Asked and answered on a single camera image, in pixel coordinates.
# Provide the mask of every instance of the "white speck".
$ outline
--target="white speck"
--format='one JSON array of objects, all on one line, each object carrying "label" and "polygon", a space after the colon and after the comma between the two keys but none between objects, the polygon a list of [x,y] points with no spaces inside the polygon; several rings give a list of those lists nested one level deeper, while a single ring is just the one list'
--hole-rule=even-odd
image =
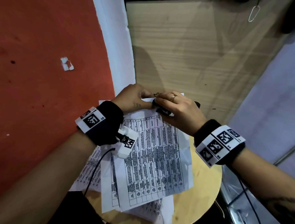
[{"label": "white speck", "polygon": [[60,58],[60,60],[61,60],[61,64],[63,66],[63,69],[65,71],[73,70],[74,69],[74,66],[72,65],[71,61],[68,60],[67,57]]}]

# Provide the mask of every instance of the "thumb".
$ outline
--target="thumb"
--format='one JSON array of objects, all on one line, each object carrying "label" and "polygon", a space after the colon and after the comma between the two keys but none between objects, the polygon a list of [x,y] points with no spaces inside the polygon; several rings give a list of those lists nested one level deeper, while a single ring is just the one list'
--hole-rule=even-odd
[{"label": "thumb", "polygon": [[163,121],[165,121],[168,124],[171,124],[172,126],[175,126],[175,124],[176,124],[175,117],[165,116],[162,114],[160,114],[160,115],[161,115]]},{"label": "thumb", "polygon": [[152,102],[145,102],[143,100],[139,100],[138,103],[141,105],[141,108],[142,109],[148,109],[148,110],[150,110],[150,109],[153,108]]}]

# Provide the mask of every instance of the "red wall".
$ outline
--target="red wall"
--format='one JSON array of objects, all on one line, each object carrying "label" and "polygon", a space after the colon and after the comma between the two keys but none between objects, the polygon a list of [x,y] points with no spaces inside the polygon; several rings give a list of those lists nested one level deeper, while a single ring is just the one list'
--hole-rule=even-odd
[{"label": "red wall", "polygon": [[[2,194],[114,89],[92,0],[2,1],[0,21]],[[65,72],[61,57],[75,69]]]}]

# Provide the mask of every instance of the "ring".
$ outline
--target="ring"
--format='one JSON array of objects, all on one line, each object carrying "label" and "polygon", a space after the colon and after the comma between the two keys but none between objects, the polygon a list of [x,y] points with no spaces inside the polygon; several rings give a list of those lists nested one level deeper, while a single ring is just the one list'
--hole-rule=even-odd
[{"label": "ring", "polygon": [[171,102],[174,101],[174,98],[175,98],[176,96],[177,96],[177,95],[175,95],[175,94],[172,96]]}]

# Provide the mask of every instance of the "paper clip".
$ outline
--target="paper clip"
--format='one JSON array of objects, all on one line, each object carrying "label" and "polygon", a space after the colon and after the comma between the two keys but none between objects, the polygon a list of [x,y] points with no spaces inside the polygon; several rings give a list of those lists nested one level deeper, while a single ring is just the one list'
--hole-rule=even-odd
[{"label": "paper clip", "polygon": [[[254,11],[255,8],[258,8],[258,12],[257,12],[256,15],[253,17],[253,19],[251,19],[252,13],[253,13],[253,11]],[[260,8],[259,5],[256,5],[256,6],[253,7],[253,9],[252,9],[252,11],[251,11],[251,13],[250,13],[250,16],[249,16],[248,22],[252,22],[252,21],[256,18],[256,16],[258,15],[260,9],[261,9],[261,8]]]}]

